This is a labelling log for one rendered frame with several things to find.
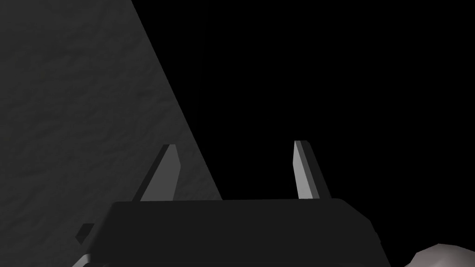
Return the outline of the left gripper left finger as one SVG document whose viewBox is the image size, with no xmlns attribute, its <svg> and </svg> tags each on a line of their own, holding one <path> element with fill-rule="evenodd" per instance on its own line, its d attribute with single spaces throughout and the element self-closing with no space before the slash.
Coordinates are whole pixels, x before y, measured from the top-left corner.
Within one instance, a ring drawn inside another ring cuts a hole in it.
<svg viewBox="0 0 475 267">
<path fill-rule="evenodd" d="M 181 164 L 175 144 L 164 144 L 133 197 L 138 201 L 172 201 Z"/>
</svg>

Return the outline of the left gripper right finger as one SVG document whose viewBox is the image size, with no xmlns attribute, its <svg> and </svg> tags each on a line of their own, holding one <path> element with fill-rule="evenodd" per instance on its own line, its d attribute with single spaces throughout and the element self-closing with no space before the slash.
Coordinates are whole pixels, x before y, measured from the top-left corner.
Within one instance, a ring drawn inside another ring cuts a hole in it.
<svg viewBox="0 0 475 267">
<path fill-rule="evenodd" d="M 292 166 L 299 199 L 331 198 L 330 191 L 309 141 L 294 141 Z"/>
</svg>

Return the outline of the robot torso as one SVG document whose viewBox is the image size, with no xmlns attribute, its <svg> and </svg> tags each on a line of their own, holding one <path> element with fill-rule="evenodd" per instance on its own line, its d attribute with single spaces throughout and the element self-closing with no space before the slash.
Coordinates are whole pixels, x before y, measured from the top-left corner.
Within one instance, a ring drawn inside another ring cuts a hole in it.
<svg viewBox="0 0 475 267">
<path fill-rule="evenodd" d="M 475 251 L 437 244 L 417 252 L 405 267 L 475 267 Z"/>
</svg>

